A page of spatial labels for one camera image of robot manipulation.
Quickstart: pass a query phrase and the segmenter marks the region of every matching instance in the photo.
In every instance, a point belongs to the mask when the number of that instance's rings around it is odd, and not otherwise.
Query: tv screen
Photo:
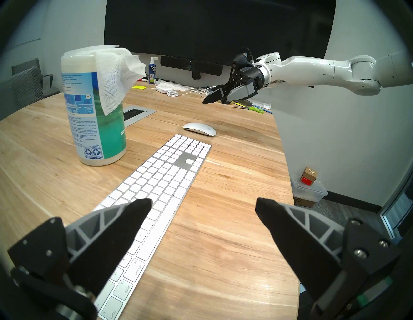
[[[335,1],[107,0],[105,44],[230,66],[248,47],[323,58]]]

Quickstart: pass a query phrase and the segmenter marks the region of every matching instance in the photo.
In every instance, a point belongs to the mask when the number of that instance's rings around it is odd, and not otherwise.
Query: small cardboard box
[[[301,175],[300,181],[304,182],[306,185],[311,186],[316,179],[317,171],[307,167]]]
[[[310,201],[310,200],[301,199],[301,198],[294,198],[294,204],[297,206],[312,208],[315,202]]]

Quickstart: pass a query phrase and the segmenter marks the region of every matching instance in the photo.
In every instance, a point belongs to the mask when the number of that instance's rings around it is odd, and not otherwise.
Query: keyboard
[[[102,319],[119,318],[210,148],[185,136],[173,136],[94,209],[143,198],[153,203],[132,246],[95,300]]]

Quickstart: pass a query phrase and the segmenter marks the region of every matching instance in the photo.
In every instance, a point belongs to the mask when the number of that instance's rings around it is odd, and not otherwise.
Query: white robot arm
[[[413,59],[400,51],[379,60],[361,55],[346,61],[290,57],[281,61],[278,52],[260,56],[254,63],[246,54],[233,61],[230,80],[214,88],[203,103],[246,99],[261,88],[280,82],[292,85],[333,85],[357,95],[377,95],[381,87],[413,83]]]

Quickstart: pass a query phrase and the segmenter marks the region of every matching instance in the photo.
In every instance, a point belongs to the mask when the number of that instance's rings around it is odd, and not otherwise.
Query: chair
[[[38,67],[33,66],[0,83],[0,120],[44,98],[38,73]]]
[[[42,74],[42,72],[40,70],[40,64],[39,64],[39,59],[38,58],[36,58],[34,60],[24,62],[22,64],[18,64],[17,66],[12,66],[12,75],[18,74],[19,72],[27,70],[28,68],[31,68],[33,66],[37,66],[37,68],[38,68],[37,78],[39,79],[40,85],[43,88],[43,96],[45,98],[47,98],[47,97],[50,97],[51,95],[56,95],[56,94],[60,93],[60,90],[58,88],[52,87],[53,75],[52,74],[47,74],[47,75]]]

